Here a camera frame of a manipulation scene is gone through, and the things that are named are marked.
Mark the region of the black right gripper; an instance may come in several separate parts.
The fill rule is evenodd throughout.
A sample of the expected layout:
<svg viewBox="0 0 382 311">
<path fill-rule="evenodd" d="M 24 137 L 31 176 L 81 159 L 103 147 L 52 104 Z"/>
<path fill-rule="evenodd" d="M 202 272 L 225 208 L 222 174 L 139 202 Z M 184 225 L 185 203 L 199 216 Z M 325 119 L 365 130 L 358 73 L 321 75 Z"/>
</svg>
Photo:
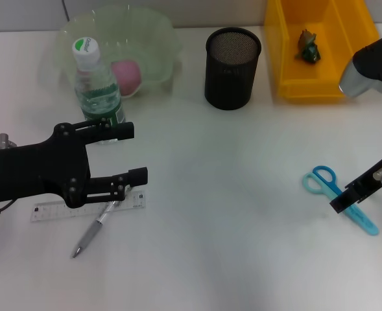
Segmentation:
<svg viewBox="0 0 382 311">
<path fill-rule="evenodd" d="M 374 173 L 382 168 L 382 159 L 365 173 L 346 186 L 346 190 L 331 200 L 330 205 L 336 213 L 341 213 L 355 202 L 361 202 L 382 187 L 381 181 L 374 178 Z"/>
</svg>

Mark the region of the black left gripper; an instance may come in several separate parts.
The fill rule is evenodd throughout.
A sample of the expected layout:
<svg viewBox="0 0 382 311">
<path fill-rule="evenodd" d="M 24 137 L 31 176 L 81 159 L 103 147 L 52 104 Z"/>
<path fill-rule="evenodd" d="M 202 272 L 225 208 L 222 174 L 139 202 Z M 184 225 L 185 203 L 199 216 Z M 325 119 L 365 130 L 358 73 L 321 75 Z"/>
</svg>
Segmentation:
<svg viewBox="0 0 382 311">
<path fill-rule="evenodd" d="M 51 193 L 81 207 L 90 178 L 86 144 L 133 138 L 132 122 L 101 118 L 58 124 L 44 142 L 0 150 L 0 202 Z"/>
</svg>

